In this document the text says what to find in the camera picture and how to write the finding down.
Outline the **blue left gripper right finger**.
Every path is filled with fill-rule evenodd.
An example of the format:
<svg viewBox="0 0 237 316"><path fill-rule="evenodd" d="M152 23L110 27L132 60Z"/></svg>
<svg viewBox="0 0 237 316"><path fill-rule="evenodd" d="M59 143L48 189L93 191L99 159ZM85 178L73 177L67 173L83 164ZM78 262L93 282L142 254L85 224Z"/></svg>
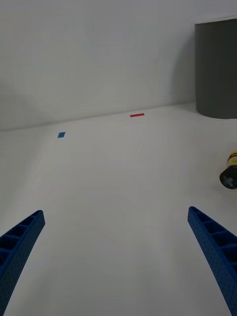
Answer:
<svg viewBox="0 0 237 316"><path fill-rule="evenodd" d="M193 206L188 211L188 223L231 315L237 315L237 237Z"/></svg>

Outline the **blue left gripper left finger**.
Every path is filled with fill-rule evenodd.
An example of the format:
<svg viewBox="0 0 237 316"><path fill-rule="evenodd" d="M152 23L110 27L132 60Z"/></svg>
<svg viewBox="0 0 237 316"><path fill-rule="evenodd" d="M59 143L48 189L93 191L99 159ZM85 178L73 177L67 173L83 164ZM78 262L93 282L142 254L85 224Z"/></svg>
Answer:
<svg viewBox="0 0 237 316"><path fill-rule="evenodd" d="M0 237L1 316L44 226L43 211L38 210Z"/></svg>

